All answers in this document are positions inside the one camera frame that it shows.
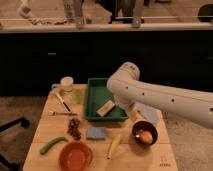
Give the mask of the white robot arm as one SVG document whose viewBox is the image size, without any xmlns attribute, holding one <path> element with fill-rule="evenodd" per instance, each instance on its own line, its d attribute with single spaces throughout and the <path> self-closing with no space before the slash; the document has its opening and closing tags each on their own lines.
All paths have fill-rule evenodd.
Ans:
<svg viewBox="0 0 213 171">
<path fill-rule="evenodd" d="M 128 111 L 141 102 L 213 129 L 213 93 L 145 83 L 139 76 L 139 68 L 125 62 L 108 78 L 107 88 L 120 108 Z"/>
</svg>

